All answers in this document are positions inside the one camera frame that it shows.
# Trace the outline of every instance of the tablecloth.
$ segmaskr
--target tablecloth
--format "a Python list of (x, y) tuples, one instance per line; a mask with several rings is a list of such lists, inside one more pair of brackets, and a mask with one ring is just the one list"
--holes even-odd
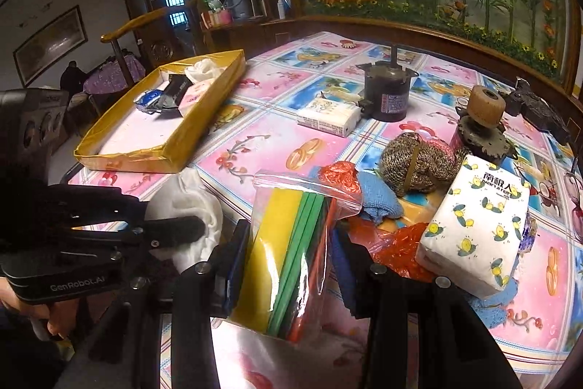
[[(133, 54), (126, 55), (125, 62), (133, 81), (140, 81), (146, 75), (146, 69)], [(124, 74), (117, 60), (107, 62), (94, 71), (83, 84), (83, 90), (88, 94), (116, 93), (127, 87)]]
[[(289, 154), (309, 140), (319, 138), (320, 147), (308, 163), (294, 172), (308, 174), (314, 166), (336, 160), (350, 160), (358, 170), (372, 172), (387, 142), (403, 131), (449, 141), (458, 119), (456, 100), (468, 97), (473, 85), (512, 90), (455, 62), (402, 50), (400, 63), (419, 72), (412, 81), (409, 109), (403, 121), (387, 124), (362, 120), (346, 138), (301, 127), (294, 120), (296, 110), (320, 93), (341, 101), (334, 95), (336, 91), (361, 92), (363, 72), (356, 65), (390, 57), (390, 49), (385, 46), (355, 41), (347, 49), (343, 47), (346, 42), (340, 43), (342, 39), (320, 32), (248, 60), (246, 74), (191, 164), (219, 197), (231, 220), (251, 215), (253, 174), (260, 168), (286, 171)], [(571, 212), (575, 204), (564, 183), (573, 153), (551, 136), (535, 130), (521, 116), (504, 114), (502, 121), (507, 137), (520, 154), (517, 161), (507, 159), (502, 166), (522, 173), (538, 191), (529, 199), (538, 236), (532, 252), (520, 258), (514, 274), (517, 295), (498, 305), (506, 312), (506, 320), (490, 331), (523, 386), (539, 389), (551, 380), (583, 329), (583, 245), (569, 231), (573, 229)], [(166, 178), (160, 174), (83, 169), (71, 183), (120, 186), (125, 193), (148, 200)], [(581, 193), (580, 182), (577, 187)], [(423, 195), (406, 198), (417, 205), (427, 204)], [(547, 284), (551, 256), (556, 263), (553, 288)], [(368, 321), (350, 316), (342, 305), (333, 275), (328, 281), (325, 305), (324, 332), (299, 350), (222, 323), (214, 330), (222, 387), (356, 388)], [(164, 327), (161, 351), (161, 386), (170, 387), (170, 324)]]

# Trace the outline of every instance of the purple tablecloth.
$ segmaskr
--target purple tablecloth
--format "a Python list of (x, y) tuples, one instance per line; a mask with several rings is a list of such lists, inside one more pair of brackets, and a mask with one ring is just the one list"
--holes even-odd
[[(133, 55), (126, 55), (125, 62), (133, 81), (140, 81), (146, 75), (146, 69)], [(117, 60), (100, 66), (83, 84), (83, 90), (88, 94), (116, 93), (127, 87), (124, 74)]]

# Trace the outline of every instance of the yellow sponge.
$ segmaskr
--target yellow sponge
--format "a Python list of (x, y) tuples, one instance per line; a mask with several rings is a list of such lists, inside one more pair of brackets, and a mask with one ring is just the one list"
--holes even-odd
[(278, 296), (279, 277), (302, 192), (273, 190), (245, 265), (239, 302), (231, 319), (264, 333)]

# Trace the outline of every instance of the human hand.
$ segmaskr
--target human hand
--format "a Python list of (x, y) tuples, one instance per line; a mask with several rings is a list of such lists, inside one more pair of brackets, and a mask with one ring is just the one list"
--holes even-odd
[(51, 335), (66, 336), (75, 328), (79, 299), (56, 302), (47, 305), (29, 305), (21, 301), (4, 277), (0, 277), (0, 302), (8, 309), (21, 315), (48, 320), (47, 330)]

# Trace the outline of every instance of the yellow tray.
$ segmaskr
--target yellow tray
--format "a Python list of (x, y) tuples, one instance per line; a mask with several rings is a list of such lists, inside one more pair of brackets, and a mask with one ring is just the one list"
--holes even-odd
[[(203, 58), (212, 59), (219, 67), (225, 67), (225, 71), (215, 79), (164, 144), (124, 154), (98, 154), (107, 137), (135, 108), (134, 99), (140, 93), (155, 88), (161, 81), (167, 79), (164, 71), (182, 73), (186, 66), (194, 65)], [(244, 71), (243, 50), (211, 53), (156, 68), (98, 119), (75, 149), (75, 158), (92, 170), (163, 174), (180, 172), (191, 159), (198, 140)]]

